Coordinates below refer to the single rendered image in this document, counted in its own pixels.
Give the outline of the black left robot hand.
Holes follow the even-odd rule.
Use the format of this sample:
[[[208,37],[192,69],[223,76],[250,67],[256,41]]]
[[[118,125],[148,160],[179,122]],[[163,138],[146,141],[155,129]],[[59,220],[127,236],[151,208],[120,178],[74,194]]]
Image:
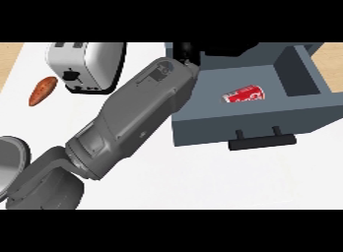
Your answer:
[[[238,57],[257,42],[174,42],[173,58],[183,64],[201,65],[201,53],[208,56]]]

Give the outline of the grey-blue open drawer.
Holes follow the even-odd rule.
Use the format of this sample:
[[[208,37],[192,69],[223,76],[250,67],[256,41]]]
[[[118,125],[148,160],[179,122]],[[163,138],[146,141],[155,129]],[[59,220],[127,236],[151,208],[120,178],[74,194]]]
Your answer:
[[[343,93],[325,85],[311,56],[318,42],[262,42],[237,57],[201,56],[192,97],[177,118],[216,117],[322,109],[343,114]],[[222,95],[254,85],[262,100],[228,103]]]

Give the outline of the red soda can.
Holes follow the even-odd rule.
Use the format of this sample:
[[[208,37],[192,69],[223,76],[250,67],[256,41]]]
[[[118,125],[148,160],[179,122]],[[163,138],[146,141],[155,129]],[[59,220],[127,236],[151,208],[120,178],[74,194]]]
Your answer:
[[[222,95],[228,103],[251,101],[265,98],[265,92],[259,86],[250,85]]]

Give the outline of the grey-blue drawer front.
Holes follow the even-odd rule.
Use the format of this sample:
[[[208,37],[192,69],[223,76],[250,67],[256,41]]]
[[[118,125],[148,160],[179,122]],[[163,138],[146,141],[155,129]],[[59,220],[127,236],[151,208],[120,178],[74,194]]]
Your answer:
[[[214,97],[191,98],[173,114],[174,146],[226,142],[241,130],[245,138],[311,133],[343,118],[343,93],[220,102]]]

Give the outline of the white toaster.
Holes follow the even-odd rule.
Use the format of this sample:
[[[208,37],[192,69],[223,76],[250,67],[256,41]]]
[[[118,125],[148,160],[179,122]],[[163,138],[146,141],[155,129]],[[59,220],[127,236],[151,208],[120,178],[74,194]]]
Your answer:
[[[46,63],[74,94],[108,95],[117,88],[126,55],[124,42],[53,42]]]

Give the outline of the orange sweet potato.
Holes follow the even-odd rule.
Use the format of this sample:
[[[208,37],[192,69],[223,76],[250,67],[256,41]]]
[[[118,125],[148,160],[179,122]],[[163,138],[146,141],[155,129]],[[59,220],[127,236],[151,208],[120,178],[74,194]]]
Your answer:
[[[56,88],[57,78],[46,77],[37,84],[29,97],[29,106],[35,106],[50,95]]]

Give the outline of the grey round metal pot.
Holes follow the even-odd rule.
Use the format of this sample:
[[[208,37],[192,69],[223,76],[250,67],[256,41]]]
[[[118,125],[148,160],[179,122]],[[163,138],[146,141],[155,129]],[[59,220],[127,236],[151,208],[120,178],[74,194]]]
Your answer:
[[[0,137],[0,203],[7,198],[9,187],[31,163],[31,149],[23,140]]]

